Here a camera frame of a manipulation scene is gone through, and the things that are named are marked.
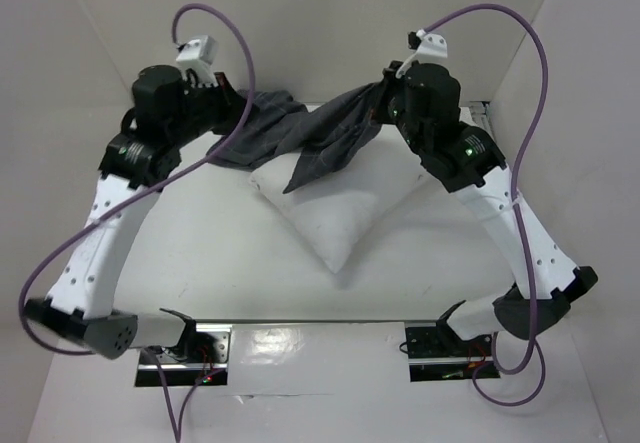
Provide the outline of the dark grey checked pillowcase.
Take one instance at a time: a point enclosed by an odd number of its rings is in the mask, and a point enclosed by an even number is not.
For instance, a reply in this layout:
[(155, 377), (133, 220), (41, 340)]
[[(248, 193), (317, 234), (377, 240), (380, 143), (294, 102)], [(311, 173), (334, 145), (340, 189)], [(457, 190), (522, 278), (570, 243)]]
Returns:
[(290, 92), (257, 92), (255, 109), (231, 142), (208, 152), (213, 165), (256, 170), (289, 153), (299, 154), (282, 190), (291, 193), (344, 169), (371, 142), (381, 126), (371, 119), (380, 85), (369, 83), (343, 93), (311, 111)]

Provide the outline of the white pillow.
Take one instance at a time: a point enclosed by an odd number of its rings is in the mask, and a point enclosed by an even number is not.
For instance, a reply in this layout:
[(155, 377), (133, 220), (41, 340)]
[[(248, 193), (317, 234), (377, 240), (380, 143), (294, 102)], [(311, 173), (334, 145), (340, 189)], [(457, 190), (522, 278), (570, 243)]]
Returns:
[(298, 152), (279, 156), (254, 170), (248, 182), (334, 274), (378, 219), (427, 181), (418, 158), (388, 125), (344, 169), (287, 193), (299, 159)]

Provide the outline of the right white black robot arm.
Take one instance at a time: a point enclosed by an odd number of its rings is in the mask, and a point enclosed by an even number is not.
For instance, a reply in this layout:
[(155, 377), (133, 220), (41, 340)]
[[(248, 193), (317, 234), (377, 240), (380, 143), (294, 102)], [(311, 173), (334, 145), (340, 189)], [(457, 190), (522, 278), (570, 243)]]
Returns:
[(503, 294), (450, 308), (438, 321), (440, 350), (457, 355), (481, 335), (505, 331), (528, 340), (555, 326), (597, 283), (594, 269), (553, 240), (489, 133), (461, 120), (460, 84), (446, 68), (393, 61), (382, 83), (375, 120), (398, 129), (427, 173), (483, 226), (514, 277)]

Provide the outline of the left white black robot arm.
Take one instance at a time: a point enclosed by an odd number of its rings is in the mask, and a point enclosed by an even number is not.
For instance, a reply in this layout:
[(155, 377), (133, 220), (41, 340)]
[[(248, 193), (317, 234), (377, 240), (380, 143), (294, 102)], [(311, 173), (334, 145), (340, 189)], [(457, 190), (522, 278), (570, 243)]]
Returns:
[(151, 66), (131, 93), (133, 106), (98, 167), (85, 226), (51, 255), (73, 250), (61, 276), (44, 297), (19, 296), (23, 328), (40, 325), (78, 345), (78, 356), (116, 359), (142, 342), (138, 316), (114, 307), (137, 233), (162, 190), (182, 177), (181, 149), (208, 132), (230, 135), (252, 111), (222, 72)]

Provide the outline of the aluminium rail at table edge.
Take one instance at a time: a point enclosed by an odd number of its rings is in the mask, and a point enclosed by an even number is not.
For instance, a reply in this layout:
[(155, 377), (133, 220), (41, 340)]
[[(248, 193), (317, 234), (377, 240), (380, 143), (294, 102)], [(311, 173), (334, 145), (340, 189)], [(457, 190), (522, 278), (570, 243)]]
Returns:
[(475, 124), (482, 127), (487, 132), (493, 132), (491, 121), (488, 114), (488, 105), (485, 102), (470, 102), (469, 110)]

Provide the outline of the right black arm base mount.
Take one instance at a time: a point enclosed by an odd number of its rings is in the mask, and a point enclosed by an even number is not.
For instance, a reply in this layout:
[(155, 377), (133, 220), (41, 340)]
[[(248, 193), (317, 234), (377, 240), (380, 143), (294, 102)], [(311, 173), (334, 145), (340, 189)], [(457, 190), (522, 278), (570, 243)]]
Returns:
[(464, 341), (428, 321), (406, 323), (398, 349), (408, 358), (411, 382), (471, 380), (475, 371), (478, 379), (499, 379), (491, 344), (488, 334)]

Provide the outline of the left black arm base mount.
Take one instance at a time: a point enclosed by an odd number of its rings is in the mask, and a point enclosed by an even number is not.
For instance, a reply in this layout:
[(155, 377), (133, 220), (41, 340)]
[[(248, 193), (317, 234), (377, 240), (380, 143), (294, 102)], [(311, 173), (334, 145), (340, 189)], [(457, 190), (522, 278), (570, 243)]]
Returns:
[(191, 336), (173, 347), (152, 346), (139, 356), (134, 386), (160, 387), (159, 363), (168, 387), (226, 386), (231, 326), (198, 323)]

